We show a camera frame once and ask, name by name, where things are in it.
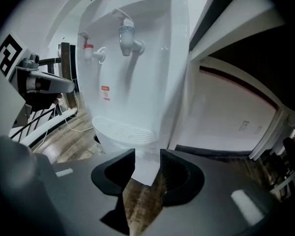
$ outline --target white tap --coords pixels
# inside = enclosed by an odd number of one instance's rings
[[[129,56],[131,52],[141,55],[145,50],[143,41],[134,39],[133,20],[122,10],[114,9],[110,15],[118,17],[121,20],[119,27],[120,48],[124,56]]]
[[[88,40],[90,39],[89,34],[86,31],[83,31],[79,33],[79,35],[84,38],[83,52],[86,63],[90,64],[92,62],[93,57],[96,57],[99,63],[102,64],[106,57],[106,54],[104,52],[105,47],[101,47],[97,50],[97,52],[94,52],[94,46],[88,44]]]

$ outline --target warning label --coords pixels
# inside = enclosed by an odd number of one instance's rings
[[[110,100],[109,99],[109,87],[102,86],[104,100]]]

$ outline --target wooden floor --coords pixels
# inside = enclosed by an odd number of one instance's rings
[[[68,124],[72,129],[85,130],[92,127],[91,120],[85,110],[82,98],[77,93],[79,99],[79,113],[69,120]],[[51,163],[66,162],[89,158],[91,156],[101,156],[96,142],[93,140],[95,132],[93,129],[83,133],[70,130],[65,123],[52,133],[47,135],[44,143],[38,148],[36,153],[48,156]],[[39,142],[32,148],[34,151]],[[225,158],[216,157],[214,160],[223,161],[230,166],[252,178],[266,190],[274,182],[276,175],[262,164],[262,160],[249,160],[248,157]],[[130,235],[140,235],[145,228],[156,218],[162,209],[163,195],[166,187],[164,179],[159,173],[154,184],[149,187],[131,179],[123,192],[124,206]]]

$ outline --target wall switch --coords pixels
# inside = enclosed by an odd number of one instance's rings
[[[260,131],[262,130],[262,126],[258,126],[257,130],[255,132],[255,135],[258,135],[260,133]]]
[[[244,120],[244,122],[242,123],[242,125],[239,128],[239,131],[245,131],[247,129],[249,122]]]

